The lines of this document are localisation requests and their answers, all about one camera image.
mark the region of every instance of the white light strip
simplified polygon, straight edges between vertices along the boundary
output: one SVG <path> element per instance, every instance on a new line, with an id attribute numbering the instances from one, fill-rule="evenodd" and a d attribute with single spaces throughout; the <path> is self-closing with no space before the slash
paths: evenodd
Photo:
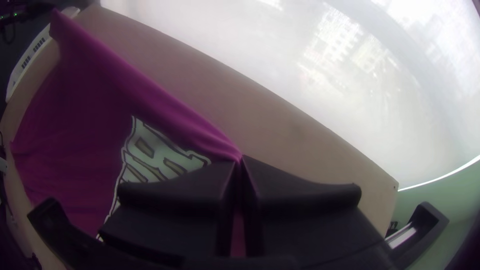
<path id="1" fill-rule="evenodd" d="M 405 225 L 405 227 L 397 230 L 395 233 L 393 233 L 392 235 L 390 235 L 389 237 L 385 238 L 385 241 L 389 242 L 391 241 L 392 239 L 398 237 L 399 235 L 403 234 L 404 231 L 410 229 L 410 227 L 412 227 L 412 223 L 408 223 L 407 225 Z"/>
<path id="2" fill-rule="evenodd" d="M 409 189 L 413 189 L 413 188 L 416 188 L 416 187 L 420 187 L 420 186 L 423 186 L 423 185 L 426 185 L 426 184 L 433 183 L 433 182 L 438 181 L 438 180 L 442 180 L 442 179 L 444 179 L 444 178 L 446 178 L 446 177 L 449 177 L 449 176 L 451 176 L 451 175 L 453 175 L 453 174 L 456 174 L 456 173 L 460 172 L 461 170 L 463 170 L 463 169 L 467 168 L 468 166 L 476 163 L 477 161 L 480 161 L 480 155 L 474 157 L 472 160 L 470 160 L 469 162 L 467 162 L 465 165 L 459 167 L 458 169 L 453 170 L 453 171 L 451 171 L 451 172 L 449 172 L 449 173 L 447 173 L 447 174 L 445 174 L 445 175 L 443 175 L 443 176 L 440 176 L 440 177 L 438 177 L 438 178 L 435 178 L 435 179 L 430 180 L 430 181 L 427 181 L 427 182 L 423 182 L 423 183 L 419 183 L 419 184 L 412 185 L 412 186 L 409 186 L 409 187 L 401 188 L 401 189 L 399 189 L 398 191 L 399 191 L 399 192 L 401 192 L 401 191 L 406 191 L 406 190 L 409 190 Z"/>
<path id="3" fill-rule="evenodd" d="M 414 227 L 412 227 L 409 230 L 407 230 L 406 232 L 402 233 L 402 235 L 400 235 L 399 237 L 393 239 L 391 242 L 388 243 L 388 245 L 390 246 L 391 249 L 394 249 L 394 248 L 400 246 L 407 239 L 412 237 L 416 232 L 417 232 L 417 230 Z"/>

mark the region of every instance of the white device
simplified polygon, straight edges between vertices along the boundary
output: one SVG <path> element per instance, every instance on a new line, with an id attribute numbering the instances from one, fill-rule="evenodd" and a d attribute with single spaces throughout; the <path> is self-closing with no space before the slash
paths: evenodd
<path id="1" fill-rule="evenodd" d="M 62 10 L 61 13 L 70 18 L 74 18 L 79 12 L 79 8 L 69 6 Z M 18 83 L 23 78 L 25 72 L 29 69 L 30 64 L 35 60 L 39 52 L 45 47 L 45 44 L 51 41 L 52 38 L 49 35 L 49 31 L 50 23 L 33 39 L 32 43 L 23 53 L 18 63 L 16 63 L 15 68 L 13 68 L 13 71 L 11 72 L 10 80 L 8 81 L 8 86 L 6 88 L 6 102 L 9 102 Z"/>

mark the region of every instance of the purple fabric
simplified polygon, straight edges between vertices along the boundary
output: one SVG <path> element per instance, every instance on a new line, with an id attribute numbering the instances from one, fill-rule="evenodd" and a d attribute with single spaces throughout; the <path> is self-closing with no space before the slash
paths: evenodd
<path id="1" fill-rule="evenodd" d="M 10 143 L 34 206 L 54 197 L 75 226 L 95 236 L 114 200 L 132 116 L 211 162 L 240 161 L 220 130 L 56 10 L 50 35 L 60 62 Z"/>

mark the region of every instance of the black cable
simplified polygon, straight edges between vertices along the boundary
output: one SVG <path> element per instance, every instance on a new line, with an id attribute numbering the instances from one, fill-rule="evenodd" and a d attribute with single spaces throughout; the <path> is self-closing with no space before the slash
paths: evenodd
<path id="1" fill-rule="evenodd" d="M 10 10 L 10 17 L 9 19 L 12 20 L 12 27 L 13 27 L 13 33 L 11 35 L 11 39 L 10 40 L 7 40 L 7 35 L 5 34 L 6 31 L 5 31 L 5 25 L 2 24 L 0 25 L 0 32 L 1 32 L 1 37 L 3 39 L 3 41 L 7 44 L 7 45 L 10 45 L 14 42 L 15 40 L 15 37 L 17 36 L 17 28 L 15 27 L 15 0 L 12 0 L 11 3 L 11 10 Z"/>

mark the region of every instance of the wooden table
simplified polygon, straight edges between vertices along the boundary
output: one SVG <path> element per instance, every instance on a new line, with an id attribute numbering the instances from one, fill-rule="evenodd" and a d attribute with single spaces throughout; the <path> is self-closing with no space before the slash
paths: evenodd
<path id="1" fill-rule="evenodd" d="M 99 5 L 91 5 L 75 21 L 214 123 L 244 154 L 314 182 L 359 185 L 359 208 L 379 233 L 386 233 L 398 183 L 315 119 L 212 57 Z M 59 57 L 57 44 L 50 42 L 18 84 L 0 123 L 5 142 L 14 140 L 30 100 Z M 44 269 L 62 269 L 26 217 L 32 205 L 8 144 L 6 150 L 5 188 L 17 222 L 14 234 Z"/>

